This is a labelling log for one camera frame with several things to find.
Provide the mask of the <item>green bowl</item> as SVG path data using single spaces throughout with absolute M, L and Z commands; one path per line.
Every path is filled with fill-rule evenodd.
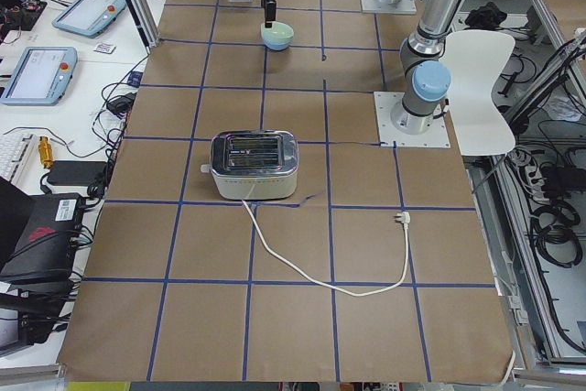
M 290 44 L 294 38 L 294 29 L 282 22 L 274 21 L 270 27 L 263 23 L 260 27 L 261 38 L 266 45 Z

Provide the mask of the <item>blue bowl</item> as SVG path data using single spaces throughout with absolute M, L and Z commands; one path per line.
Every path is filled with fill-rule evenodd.
M 292 43 L 291 39 L 284 39 L 284 40 L 269 40 L 264 39 L 265 46 L 273 51 L 283 51 L 288 49 Z

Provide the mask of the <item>cream toaster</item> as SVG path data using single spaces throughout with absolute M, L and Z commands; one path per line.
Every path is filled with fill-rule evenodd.
M 212 140 L 201 172 L 228 200 L 285 199 L 298 185 L 298 143 L 288 131 L 225 131 Z

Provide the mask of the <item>small printed label card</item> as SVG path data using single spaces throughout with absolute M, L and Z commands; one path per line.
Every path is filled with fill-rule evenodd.
M 116 49 L 114 44 L 99 43 L 95 46 L 94 51 L 102 54 L 112 54 Z

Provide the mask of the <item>teach pendant tablet far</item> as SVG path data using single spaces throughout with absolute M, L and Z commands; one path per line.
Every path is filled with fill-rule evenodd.
M 52 26 L 76 35 L 95 38 L 125 8 L 125 0 L 76 0 L 52 21 Z

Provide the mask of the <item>teach pendant tablet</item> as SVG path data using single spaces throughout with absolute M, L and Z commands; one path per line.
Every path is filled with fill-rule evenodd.
M 125 8 L 125 0 L 76 0 L 52 21 L 52 26 L 76 35 L 95 38 Z
M 77 61 L 74 47 L 27 47 L 1 95 L 1 103 L 56 104 L 66 92 Z

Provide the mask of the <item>white chair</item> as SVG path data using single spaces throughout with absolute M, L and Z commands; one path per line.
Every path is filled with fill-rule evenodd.
M 464 156 L 510 152 L 515 138 L 494 104 L 492 92 L 515 47 L 513 37 L 488 30 L 462 30 L 445 39 L 440 62 L 451 75 L 450 117 Z

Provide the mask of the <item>teach pendant tablet near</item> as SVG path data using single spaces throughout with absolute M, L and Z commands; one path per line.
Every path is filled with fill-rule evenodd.
M 74 47 L 27 47 L 1 95 L 1 103 L 56 104 L 66 92 L 77 61 Z

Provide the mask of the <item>yellow connector block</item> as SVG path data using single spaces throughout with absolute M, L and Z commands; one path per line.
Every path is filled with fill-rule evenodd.
M 38 142 L 39 160 L 44 169 L 51 169 L 54 163 L 52 146 L 46 136 L 41 136 Z

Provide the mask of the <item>black power adapter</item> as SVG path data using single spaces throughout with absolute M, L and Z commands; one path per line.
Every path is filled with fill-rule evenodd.
M 47 183 L 51 186 L 89 186 L 101 180 L 105 161 L 57 160 L 50 168 Z

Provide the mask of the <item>white keyboard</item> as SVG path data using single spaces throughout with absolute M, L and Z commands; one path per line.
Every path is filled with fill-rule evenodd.
M 1 135 L 1 177 L 18 185 L 38 147 L 38 136 L 29 132 Z

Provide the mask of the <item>black computer box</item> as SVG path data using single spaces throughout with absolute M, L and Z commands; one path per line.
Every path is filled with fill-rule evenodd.
M 83 212 L 84 198 L 76 192 L 27 195 L 2 179 L 1 280 L 28 285 L 68 279 Z

